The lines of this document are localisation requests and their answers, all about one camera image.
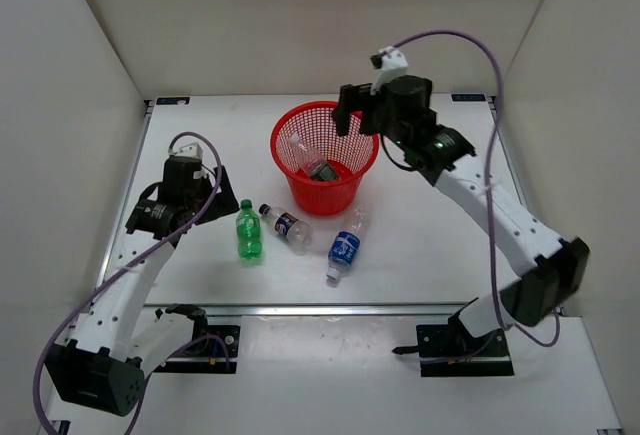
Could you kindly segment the green plastic soda bottle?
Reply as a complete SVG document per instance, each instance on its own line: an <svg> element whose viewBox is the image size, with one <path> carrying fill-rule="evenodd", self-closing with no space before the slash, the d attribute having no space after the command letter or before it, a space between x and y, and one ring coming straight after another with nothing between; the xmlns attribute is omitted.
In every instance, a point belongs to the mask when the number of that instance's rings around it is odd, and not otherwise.
<svg viewBox="0 0 640 435"><path fill-rule="evenodd" d="M253 209L252 201L243 199L235 222L237 252L242 260L255 262L263 254L260 217Z"/></svg>

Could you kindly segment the clear green-label water bottle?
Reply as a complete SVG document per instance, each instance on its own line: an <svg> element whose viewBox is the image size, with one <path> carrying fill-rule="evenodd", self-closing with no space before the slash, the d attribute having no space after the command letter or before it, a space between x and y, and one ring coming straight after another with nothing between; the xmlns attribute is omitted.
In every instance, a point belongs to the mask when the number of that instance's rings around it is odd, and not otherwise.
<svg viewBox="0 0 640 435"><path fill-rule="evenodd" d="M297 133L288 138L294 158L299 168L313 181L334 182L339 174L328 160L312 145L304 141Z"/></svg>

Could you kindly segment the clear blue-label water bottle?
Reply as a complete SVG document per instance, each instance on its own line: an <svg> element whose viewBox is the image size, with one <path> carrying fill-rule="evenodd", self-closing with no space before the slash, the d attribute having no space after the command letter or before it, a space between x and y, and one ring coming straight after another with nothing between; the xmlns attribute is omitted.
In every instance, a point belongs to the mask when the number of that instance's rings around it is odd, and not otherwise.
<svg viewBox="0 0 640 435"><path fill-rule="evenodd" d="M326 277L330 283L337 284L351 270L370 221L370 213L361 206L354 207L347 214L328 252Z"/></svg>

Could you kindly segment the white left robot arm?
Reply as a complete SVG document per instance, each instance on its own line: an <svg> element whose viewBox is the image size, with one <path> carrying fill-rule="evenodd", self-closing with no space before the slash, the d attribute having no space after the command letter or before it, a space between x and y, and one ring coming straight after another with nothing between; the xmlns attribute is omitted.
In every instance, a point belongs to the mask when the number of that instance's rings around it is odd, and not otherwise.
<svg viewBox="0 0 640 435"><path fill-rule="evenodd" d="M83 305L86 317L66 342L52 340L39 362L60 398L72 404L127 416L143 396L149 375L181 348L206 350L210 332L195 305L174 305L142 334L135 325L156 278L194 225L239 210L223 165L204 169L199 155L172 153L160 181L135 202L125 231L155 239L146 250L125 250L122 265Z"/></svg>

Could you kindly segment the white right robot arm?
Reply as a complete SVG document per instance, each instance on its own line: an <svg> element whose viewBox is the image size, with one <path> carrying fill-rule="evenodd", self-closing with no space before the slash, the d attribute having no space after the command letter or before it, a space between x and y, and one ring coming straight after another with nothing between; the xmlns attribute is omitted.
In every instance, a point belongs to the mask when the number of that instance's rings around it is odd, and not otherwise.
<svg viewBox="0 0 640 435"><path fill-rule="evenodd" d="M460 354L480 348L504 327L534 327L580 288L590 255L580 238L568 241L545 226L495 181L474 146L438 123L430 107L432 83L403 75L375 90L344 85L332 118L340 136L354 114L363 135L393 142L409 170L419 173L460 206L490 238L490 253L503 254L516 280L493 285L449 319L449 342Z"/></svg>

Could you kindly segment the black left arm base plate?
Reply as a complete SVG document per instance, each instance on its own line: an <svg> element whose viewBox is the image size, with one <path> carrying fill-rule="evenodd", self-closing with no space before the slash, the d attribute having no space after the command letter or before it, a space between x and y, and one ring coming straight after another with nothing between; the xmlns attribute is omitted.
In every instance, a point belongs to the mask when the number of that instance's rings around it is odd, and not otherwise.
<svg viewBox="0 0 640 435"><path fill-rule="evenodd" d="M209 317L198 336L207 339L171 357L155 373L235 374L241 341L240 319Z"/></svg>

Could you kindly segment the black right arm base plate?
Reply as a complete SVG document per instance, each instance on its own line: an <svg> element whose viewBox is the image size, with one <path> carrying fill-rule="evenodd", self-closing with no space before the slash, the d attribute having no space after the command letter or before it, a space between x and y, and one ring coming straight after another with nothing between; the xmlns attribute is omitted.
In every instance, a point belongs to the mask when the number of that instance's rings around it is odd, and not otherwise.
<svg viewBox="0 0 640 435"><path fill-rule="evenodd" d="M415 341L391 350L396 357L418 357L423 378L489 378L515 375L505 332L498 328L479 338L464 335L449 323L449 311L417 311L406 315L413 322Z"/></svg>

